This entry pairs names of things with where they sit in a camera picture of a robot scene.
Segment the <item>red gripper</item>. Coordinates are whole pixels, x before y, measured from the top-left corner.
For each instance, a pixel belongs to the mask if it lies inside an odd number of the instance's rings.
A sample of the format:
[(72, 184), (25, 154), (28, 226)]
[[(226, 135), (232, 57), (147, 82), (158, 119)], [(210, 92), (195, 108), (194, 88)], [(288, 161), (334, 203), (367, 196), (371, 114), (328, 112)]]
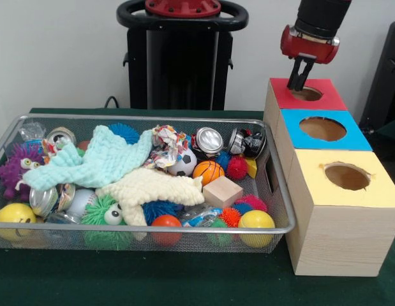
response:
[[(337, 36), (330, 40), (322, 40), (299, 32), (292, 25), (286, 25), (281, 35), (280, 49), (283, 55), (295, 58), (287, 88), (294, 91), (303, 90), (314, 60), (318, 64), (329, 64), (336, 56), (339, 44)], [(302, 73), (299, 73), (302, 63), (306, 65)]]

